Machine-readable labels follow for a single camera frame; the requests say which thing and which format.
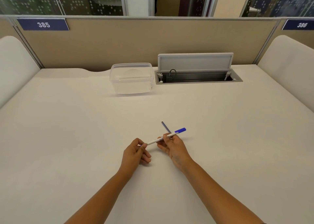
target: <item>pen cap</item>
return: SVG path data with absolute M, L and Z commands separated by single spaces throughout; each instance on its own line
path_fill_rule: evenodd
M 186 128 L 182 128 L 182 129 L 180 129 L 180 130 L 177 130 L 177 131 L 175 131 L 175 133 L 181 133 L 181 132 L 183 132 L 183 131 L 186 131 Z

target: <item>plastic container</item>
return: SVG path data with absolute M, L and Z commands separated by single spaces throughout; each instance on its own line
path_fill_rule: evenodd
M 150 92 L 154 71 L 150 63 L 122 63 L 111 67 L 110 77 L 117 94 Z

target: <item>person's left hand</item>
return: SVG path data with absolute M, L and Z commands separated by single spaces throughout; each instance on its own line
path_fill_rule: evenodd
M 139 164 L 148 164 L 151 162 L 150 158 L 152 156 L 145 150 L 146 147 L 147 144 L 139 138 L 133 140 L 123 152 L 119 171 L 131 178 Z

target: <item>hand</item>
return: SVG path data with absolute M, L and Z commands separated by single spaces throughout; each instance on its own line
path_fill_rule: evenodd
M 177 135 L 174 135 L 172 136 L 172 139 L 169 139 L 167 137 L 168 134 L 170 133 L 163 135 L 164 140 L 157 142 L 157 146 L 159 149 L 169 155 L 175 166 L 179 168 L 181 172 L 183 172 L 183 169 L 187 163 L 193 160 L 190 157 L 182 139 L 180 139 Z
M 121 166 L 119 172 L 127 175 L 131 178 L 138 165 L 148 164 L 151 162 L 151 155 L 145 150 L 147 144 L 136 138 L 132 143 L 124 150 Z

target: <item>number 385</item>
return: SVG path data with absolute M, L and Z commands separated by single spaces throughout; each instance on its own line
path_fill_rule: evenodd
M 308 23 L 299 23 L 298 28 L 305 28 Z
M 38 24 L 38 27 L 40 27 L 40 28 L 50 28 L 50 25 L 49 25 L 49 23 L 44 23 L 44 22 L 38 22 L 37 23 Z

